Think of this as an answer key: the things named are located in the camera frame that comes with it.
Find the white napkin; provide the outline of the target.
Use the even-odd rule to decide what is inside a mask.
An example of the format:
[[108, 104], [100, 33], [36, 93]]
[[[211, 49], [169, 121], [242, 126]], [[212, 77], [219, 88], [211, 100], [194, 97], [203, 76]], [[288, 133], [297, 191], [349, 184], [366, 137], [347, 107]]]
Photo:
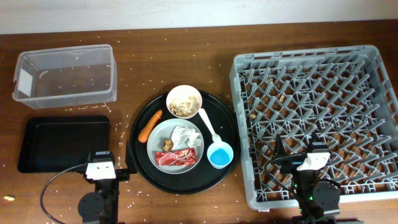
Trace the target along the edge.
[[184, 144], [189, 148], [200, 147], [202, 144], [200, 133], [196, 129], [181, 126], [174, 128], [171, 141], [173, 142], [173, 150], [181, 149]]

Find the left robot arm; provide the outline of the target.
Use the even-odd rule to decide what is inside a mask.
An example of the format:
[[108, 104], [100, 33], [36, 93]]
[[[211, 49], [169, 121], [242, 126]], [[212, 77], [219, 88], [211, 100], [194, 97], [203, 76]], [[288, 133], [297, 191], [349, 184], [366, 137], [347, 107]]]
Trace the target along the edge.
[[78, 213], [84, 224], [117, 224], [119, 183], [130, 180], [129, 169], [115, 169], [110, 151], [90, 151], [83, 166], [83, 178], [95, 186], [78, 203]]

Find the brown food scrap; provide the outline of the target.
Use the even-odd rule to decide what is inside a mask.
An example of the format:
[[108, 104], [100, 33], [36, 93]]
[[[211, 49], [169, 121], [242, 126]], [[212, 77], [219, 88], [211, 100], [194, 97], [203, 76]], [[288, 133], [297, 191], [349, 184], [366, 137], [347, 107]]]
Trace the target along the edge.
[[165, 152], [170, 152], [174, 147], [174, 143], [171, 139], [166, 139], [164, 141], [164, 145], [162, 146], [162, 150]]

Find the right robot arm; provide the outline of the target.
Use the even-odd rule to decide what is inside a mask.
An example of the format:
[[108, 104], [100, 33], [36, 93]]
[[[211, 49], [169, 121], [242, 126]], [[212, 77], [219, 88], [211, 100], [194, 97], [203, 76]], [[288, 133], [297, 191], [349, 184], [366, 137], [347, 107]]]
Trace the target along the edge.
[[326, 167], [330, 150], [315, 133], [312, 134], [307, 150], [286, 154], [280, 135], [275, 137], [272, 164], [280, 167], [281, 174], [292, 175], [289, 192], [298, 201], [300, 215], [293, 217], [293, 223], [336, 223], [340, 213], [341, 185], [331, 179], [319, 178]]

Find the grey plate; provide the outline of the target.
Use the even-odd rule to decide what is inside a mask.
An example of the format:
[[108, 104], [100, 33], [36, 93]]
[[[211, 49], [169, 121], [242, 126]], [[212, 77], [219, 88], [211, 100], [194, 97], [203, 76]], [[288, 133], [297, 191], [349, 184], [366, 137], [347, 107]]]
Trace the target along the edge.
[[[190, 166], [160, 166], [160, 165], [157, 165], [156, 161], [155, 161], [155, 153], [156, 152], [165, 152], [162, 150], [164, 141], [166, 139], [171, 139], [171, 135], [176, 126], [193, 128], [193, 129], [196, 129], [196, 131], [200, 133], [200, 138], [202, 140], [202, 144], [200, 147], [194, 148], [196, 155], [197, 155], [197, 163], [190, 165]], [[186, 144], [184, 144], [181, 149], [186, 149], [186, 148], [189, 148], [189, 147]], [[201, 160], [201, 157], [204, 152], [204, 148], [205, 148], [204, 147], [204, 139], [203, 139], [203, 135], [200, 132], [199, 128], [196, 127], [193, 123], [191, 123], [187, 120], [184, 120], [184, 119], [168, 119], [167, 121], [161, 122], [151, 132], [148, 142], [147, 142], [147, 154], [149, 156], [151, 163], [153, 163], [153, 165], [155, 165], [155, 167], [158, 170], [161, 170], [162, 172], [165, 172], [167, 174], [182, 174], [182, 173], [188, 172], [189, 170], [193, 169]]]

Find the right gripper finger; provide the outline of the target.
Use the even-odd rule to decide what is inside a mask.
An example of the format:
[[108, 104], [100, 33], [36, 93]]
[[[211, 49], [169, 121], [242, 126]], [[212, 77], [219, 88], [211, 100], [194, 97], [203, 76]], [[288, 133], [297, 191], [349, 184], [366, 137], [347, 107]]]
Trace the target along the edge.
[[275, 137], [275, 148], [274, 148], [273, 158], [277, 159], [284, 156], [285, 156], [285, 149], [283, 141], [282, 138], [280, 137], [280, 134], [277, 134]]
[[317, 132], [312, 133], [312, 143], [313, 144], [323, 144], [323, 141], [318, 137]]

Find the pink bowl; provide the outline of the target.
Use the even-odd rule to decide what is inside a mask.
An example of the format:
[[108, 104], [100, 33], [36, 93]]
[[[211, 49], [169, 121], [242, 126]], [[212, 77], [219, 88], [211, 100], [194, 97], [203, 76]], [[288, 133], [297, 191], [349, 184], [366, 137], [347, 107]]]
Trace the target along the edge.
[[166, 97], [167, 109], [177, 118], [193, 118], [203, 103], [201, 93], [190, 85], [179, 85], [171, 89]]

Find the red snack wrapper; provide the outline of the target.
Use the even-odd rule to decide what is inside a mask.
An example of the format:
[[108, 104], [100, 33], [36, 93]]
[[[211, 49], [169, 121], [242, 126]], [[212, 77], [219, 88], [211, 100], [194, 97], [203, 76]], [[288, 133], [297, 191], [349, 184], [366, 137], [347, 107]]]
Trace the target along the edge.
[[160, 166], [190, 166], [197, 163], [197, 155], [194, 148], [156, 152], [155, 161]]

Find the light blue cup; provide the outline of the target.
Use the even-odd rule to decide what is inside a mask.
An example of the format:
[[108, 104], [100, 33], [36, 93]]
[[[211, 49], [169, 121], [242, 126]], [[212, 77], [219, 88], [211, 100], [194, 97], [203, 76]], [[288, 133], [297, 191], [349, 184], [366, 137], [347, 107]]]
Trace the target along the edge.
[[234, 152], [228, 143], [218, 141], [208, 147], [206, 155], [215, 169], [223, 169], [232, 162]]

